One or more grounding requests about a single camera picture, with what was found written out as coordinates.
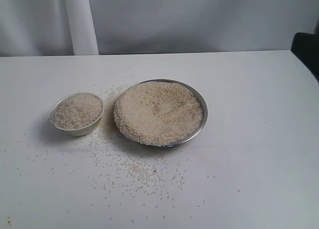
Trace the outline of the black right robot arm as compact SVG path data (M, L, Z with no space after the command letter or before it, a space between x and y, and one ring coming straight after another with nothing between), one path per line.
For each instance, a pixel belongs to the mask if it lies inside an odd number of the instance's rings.
M319 35L297 32L293 38L291 52L319 81Z

